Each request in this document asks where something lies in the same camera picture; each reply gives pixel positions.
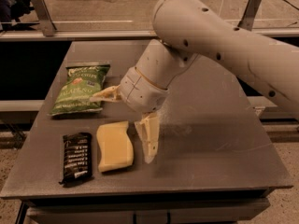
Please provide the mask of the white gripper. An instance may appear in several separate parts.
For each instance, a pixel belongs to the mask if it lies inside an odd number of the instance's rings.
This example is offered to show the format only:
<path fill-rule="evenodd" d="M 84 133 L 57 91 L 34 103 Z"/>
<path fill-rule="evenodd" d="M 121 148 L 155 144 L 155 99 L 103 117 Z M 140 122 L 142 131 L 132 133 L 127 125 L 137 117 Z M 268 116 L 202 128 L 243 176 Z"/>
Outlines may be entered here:
<path fill-rule="evenodd" d="M 135 67 L 131 67 L 120 86 L 107 87 L 95 93 L 90 101 L 116 103 L 122 99 L 134 111 L 147 113 L 135 122 L 135 128 L 142 143 L 144 162 L 151 163 L 159 146 L 160 120 L 155 111 L 162 107 L 168 94 L 169 90 L 150 84 Z"/>

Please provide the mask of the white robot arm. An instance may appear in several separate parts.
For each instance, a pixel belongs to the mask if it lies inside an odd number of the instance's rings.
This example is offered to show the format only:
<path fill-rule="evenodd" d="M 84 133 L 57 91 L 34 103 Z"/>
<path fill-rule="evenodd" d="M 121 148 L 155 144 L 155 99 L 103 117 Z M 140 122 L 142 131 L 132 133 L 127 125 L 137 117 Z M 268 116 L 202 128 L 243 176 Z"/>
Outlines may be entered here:
<path fill-rule="evenodd" d="M 145 162 L 158 151 L 162 107 L 175 77 L 197 56 L 220 64 L 294 118 L 299 116 L 299 49 L 222 20 L 200 0 L 159 0 L 151 18 L 152 39 L 118 86 L 95 93 L 92 102 L 125 102 L 142 114 L 135 124 Z"/>

